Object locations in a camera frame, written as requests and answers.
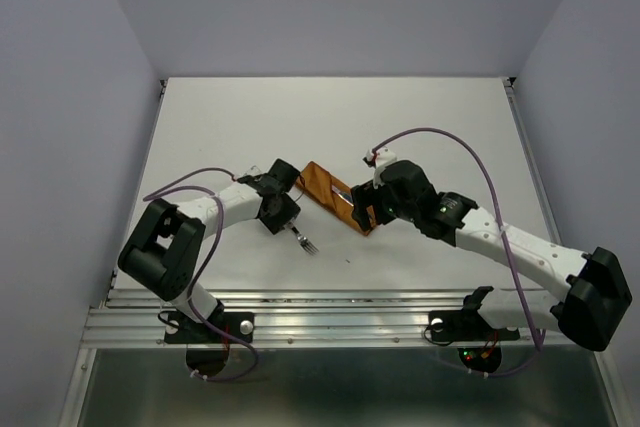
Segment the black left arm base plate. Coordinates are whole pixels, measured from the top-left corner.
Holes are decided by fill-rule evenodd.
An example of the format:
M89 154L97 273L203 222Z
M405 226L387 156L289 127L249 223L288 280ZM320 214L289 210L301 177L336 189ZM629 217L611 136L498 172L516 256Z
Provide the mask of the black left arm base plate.
M158 316L164 325L164 342L169 345L228 345L239 340L252 343L255 315L248 311L223 312L209 322L225 333L220 335L205 324L195 322L179 311L164 310Z

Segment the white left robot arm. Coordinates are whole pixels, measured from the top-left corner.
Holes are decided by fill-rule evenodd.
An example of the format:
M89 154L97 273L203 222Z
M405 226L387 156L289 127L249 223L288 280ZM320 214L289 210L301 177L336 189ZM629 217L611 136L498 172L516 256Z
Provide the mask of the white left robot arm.
M117 267L188 318L199 340L222 329L220 300L199 284L203 242L224 229L260 221L272 234L289 227L301 208L289 195L300 171L282 159L266 172L236 176L219 167L201 168L146 195L146 208L122 248Z

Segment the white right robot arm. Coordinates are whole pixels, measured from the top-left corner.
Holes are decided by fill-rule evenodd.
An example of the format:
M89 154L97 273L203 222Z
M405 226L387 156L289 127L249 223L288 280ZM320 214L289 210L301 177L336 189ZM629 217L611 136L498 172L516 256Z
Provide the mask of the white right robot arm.
M632 303L617 256L601 247L591 253L547 242L513 226L467 197L438 192L421 167L396 161L351 190L352 217L364 230L396 219L409 222L424 236L479 254L543 288L525 306L516 291L479 287L444 325L450 341L460 329L482 337L494 329L534 323L562 333L590 351L604 351Z

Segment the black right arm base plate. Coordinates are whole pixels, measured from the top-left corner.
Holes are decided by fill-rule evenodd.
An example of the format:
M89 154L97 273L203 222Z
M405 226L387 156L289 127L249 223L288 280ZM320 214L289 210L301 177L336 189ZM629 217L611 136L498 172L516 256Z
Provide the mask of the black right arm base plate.
M458 310L430 311L423 338L436 346L448 346L456 342L519 340L518 329L496 329L481 317L479 310L484 299L493 291L493 287L481 286L464 298Z

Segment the orange brown cloth napkin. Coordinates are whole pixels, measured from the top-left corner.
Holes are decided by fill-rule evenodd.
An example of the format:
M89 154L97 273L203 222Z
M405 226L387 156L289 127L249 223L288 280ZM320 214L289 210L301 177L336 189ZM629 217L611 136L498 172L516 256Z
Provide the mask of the orange brown cloth napkin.
M310 161L303 168L295 186L304 196L363 236L370 235L378 226L378 224L376 227L368 228L358 226L351 216L353 206L332 192L332 186L337 186L351 195L351 188L314 161Z

